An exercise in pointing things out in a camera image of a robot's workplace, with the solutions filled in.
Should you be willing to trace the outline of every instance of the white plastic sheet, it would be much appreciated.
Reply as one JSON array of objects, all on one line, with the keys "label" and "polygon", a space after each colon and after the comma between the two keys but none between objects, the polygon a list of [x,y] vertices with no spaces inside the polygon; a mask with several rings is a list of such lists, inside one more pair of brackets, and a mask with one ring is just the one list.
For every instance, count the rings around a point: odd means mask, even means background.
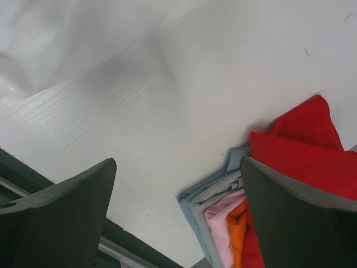
[{"label": "white plastic sheet", "polygon": [[1,0],[0,98],[26,98],[119,53],[176,0]]}]

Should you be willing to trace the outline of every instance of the stack of folded clothes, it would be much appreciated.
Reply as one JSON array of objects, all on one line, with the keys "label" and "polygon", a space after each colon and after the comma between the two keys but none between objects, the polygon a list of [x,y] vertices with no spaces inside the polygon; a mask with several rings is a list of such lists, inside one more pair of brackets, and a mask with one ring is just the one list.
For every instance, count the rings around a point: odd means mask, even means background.
[{"label": "stack of folded clothes", "polygon": [[276,120],[250,146],[231,150],[226,169],[178,196],[180,207],[215,268],[264,268],[240,174],[250,156],[325,192],[357,200],[357,153],[344,151],[328,103],[317,95]]}]

